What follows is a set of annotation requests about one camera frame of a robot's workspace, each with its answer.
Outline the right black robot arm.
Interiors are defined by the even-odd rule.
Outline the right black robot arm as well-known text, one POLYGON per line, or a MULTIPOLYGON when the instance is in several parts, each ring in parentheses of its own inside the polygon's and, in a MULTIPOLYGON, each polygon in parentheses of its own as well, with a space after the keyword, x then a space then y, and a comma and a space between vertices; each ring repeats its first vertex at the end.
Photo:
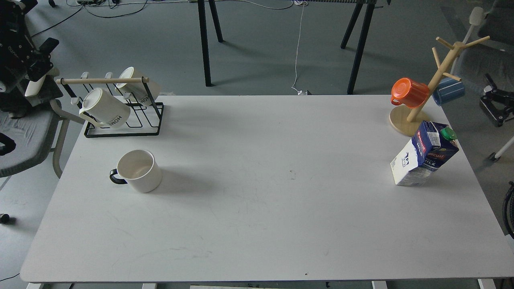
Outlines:
POLYGON ((485 73, 485 79, 488 86, 483 89, 480 107, 494 126, 501 127, 505 122, 513 120, 508 116, 513 113, 514 92, 500 90, 488 73, 485 73))

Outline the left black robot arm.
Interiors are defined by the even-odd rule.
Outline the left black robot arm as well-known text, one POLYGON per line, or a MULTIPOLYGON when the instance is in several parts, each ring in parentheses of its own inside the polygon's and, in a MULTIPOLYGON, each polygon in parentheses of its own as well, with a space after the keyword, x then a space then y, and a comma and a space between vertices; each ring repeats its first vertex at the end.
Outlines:
POLYGON ((62 97, 50 73, 50 53, 59 41, 47 38, 36 47, 25 16, 36 0, 2 0, 0 17, 1 111, 19 119, 50 100, 62 97))

